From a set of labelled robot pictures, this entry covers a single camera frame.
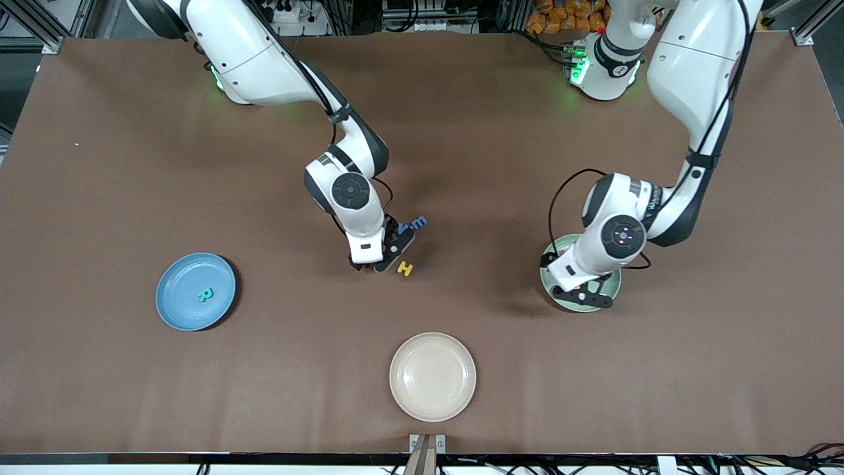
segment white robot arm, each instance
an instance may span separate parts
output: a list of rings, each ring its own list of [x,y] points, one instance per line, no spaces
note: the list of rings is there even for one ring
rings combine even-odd
[[[339,143],[305,169],[305,187],[319,207],[337,218],[360,269],[384,271],[410,245],[413,230],[396,232],[370,180],[387,168],[389,150],[348,101],[315,67],[284,46],[250,0],[127,0],[145,26],[165,38],[191,33],[213,65],[218,86],[234,102],[278,106],[320,103]]]
[[[635,0],[630,3],[639,5]],[[599,179],[583,206],[584,233],[559,257],[544,256],[543,265],[559,284],[553,290],[556,298],[583,303],[588,292],[579,286],[628,265],[647,241],[671,246],[691,234],[729,129],[733,111],[730,85],[737,84],[730,73],[746,54],[761,3],[680,1],[647,74],[654,97],[689,132],[689,151],[679,179],[673,188],[621,173]],[[625,11],[615,4],[611,20]],[[641,5],[630,11],[650,13],[647,8],[643,12]],[[612,304],[611,299],[603,301],[605,306]]]

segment green led light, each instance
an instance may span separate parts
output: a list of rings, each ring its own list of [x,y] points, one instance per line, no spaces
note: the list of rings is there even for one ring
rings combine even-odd
[[[571,82],[580,85],[583,82],[583,77],[589,69],[589,58],[584,57],[577,66],[571,69]]]
[[[217,87],[222,90],[223,89],[223,82],[219,80],[219,74],[217,74],[217,70],[214,69],[214,66],[211,67],[211,74],[214,75],[214,79],[217,79]]]

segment plate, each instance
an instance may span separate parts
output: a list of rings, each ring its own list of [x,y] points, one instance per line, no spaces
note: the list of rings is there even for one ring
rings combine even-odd
[[[568,248],[571,247],[572,244],[580,237],[580,234],[568,234],[563,237],[558,237],[554,240],[557,244],[557,249],[559,251],[566,251]],[[545,248],[543,254],[549,253],[553,251],[554,248],[551,244]],[[555,302],[557,302],[561,307],[568,308],[574,312],[580,312],[583,314],[587,314],[589,312],[596,312],[600,310],[598,307],[592,307],[590,305],[580,305],[579,303],[567,302],[565,300],[558,300],[554,298],[554,295],[551,293],[551,289],[554,286],[557,286],[557,282],[554,280],[554,277],[551,276],[551,272],[545,268],[539,268],[539,278],[542,279],[542,286],[545,287],[545,291],[548,293],[548,296],[551,297]],[[598,283],[594,281],[590,281],[588,284],[588,289],[591,292],[595,292],[598,289]],[[610,298],[616,298],[619,296],[619,290],[621,290],[621,269],[613,270],[612,275],[609,276],[606,282],[603,283],[603,287],[601,287],[601,293],[606,295]]]
[[[155,308],[169,326],[196,331],[217,323],[235,300],[235,272],[216,254],[189,254],[161,276]]]
[[[474,360],[457,339],[422,333],[404,342],[390,364],[390,391],[408,415],[427,423],[457,416],[472,400]]]

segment brown paper mat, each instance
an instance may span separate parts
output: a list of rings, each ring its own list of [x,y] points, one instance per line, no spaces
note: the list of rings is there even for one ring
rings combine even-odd
[[[45,57],[0,170],[0,450],[803,452],[844,439],[844,134],[814,55],[759,33],[695,234],[649,246],[616,306],[567,314],[538,261],[583,167],[670,185],[687,145],[645,74],[566,87],[504,35],[304,39],[385,139],[391,212],[425,216],[414,273],[354,272],[302,186],[316,104],[228,102],[178,41],[67,41]],[[579,232],[591,180],[567,189]],[[184,254],[230,259],[232,316],[155,313]],[[457,418],[414,421],[387,369],[423,331],[478,365]]]

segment light green plate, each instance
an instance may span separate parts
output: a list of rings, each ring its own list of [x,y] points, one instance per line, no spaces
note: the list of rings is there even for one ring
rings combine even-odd
[[[567,236],[558,237],[555,240],[557,244],[557,249],[561,252],[565,252],[568,248],[571,247],[572,244],[580,237],[580,234],[569,234]],[[545,248],[545,253],[552,252],[554,248],[551,244]],[[542,285],[545,287],[545,291],[548,293],[549,297],[551,297],[557,304],[561,307],[568,308],[573,312],[581,312],[581,313],[589,313],[595,312],[600,310],[598,307],[590,307],[589,305],[580,305],[579,303],[572,303],[566,302],[565,300],[558,300],[554,298],[551,294],[551,288],[558,285],[554,278],[551,277],[551,273],[548,269],[544,267],[539,268],[539,278],[542,279]],[[589,292],[595,292],[598,289],[598,283],[595,281],[590,281],[588,284]],[[610,298],[616,298],[619,295],[619,289],[621,288],[621,269],[614,271],[607,279],[606,282],[603,283],[603,287],[601,288],[601,294],[606,295]]]

